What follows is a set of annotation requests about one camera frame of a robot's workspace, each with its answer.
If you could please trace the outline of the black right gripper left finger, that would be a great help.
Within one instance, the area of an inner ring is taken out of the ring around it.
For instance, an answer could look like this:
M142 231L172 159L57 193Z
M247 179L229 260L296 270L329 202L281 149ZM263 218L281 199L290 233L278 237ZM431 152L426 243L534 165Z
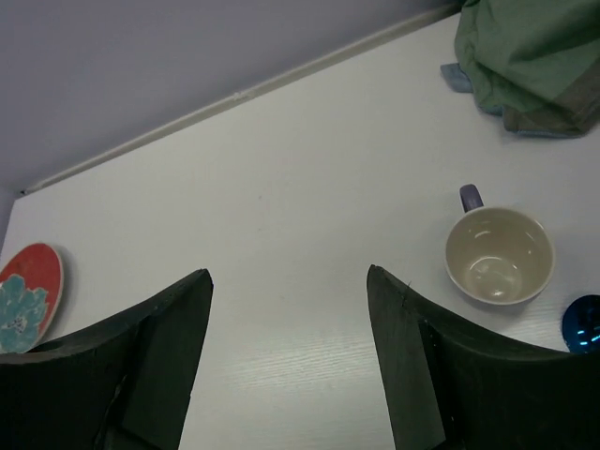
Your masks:
M197 270L30 352L1 357L4 449L176 449L209 322Z

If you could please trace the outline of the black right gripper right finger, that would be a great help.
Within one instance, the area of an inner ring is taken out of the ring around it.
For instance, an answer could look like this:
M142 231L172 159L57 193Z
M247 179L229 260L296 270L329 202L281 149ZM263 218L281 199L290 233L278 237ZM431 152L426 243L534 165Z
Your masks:
M398 449L595 449L599 356L503 336L380 266L367 300Z

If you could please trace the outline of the green beige patchwork cloth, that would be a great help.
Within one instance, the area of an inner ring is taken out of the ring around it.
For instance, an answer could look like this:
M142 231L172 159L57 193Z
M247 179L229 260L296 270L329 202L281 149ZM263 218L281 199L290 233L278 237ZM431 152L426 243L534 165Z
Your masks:
M516 134L578 138L599 123L596 1L465 1L449 87Z

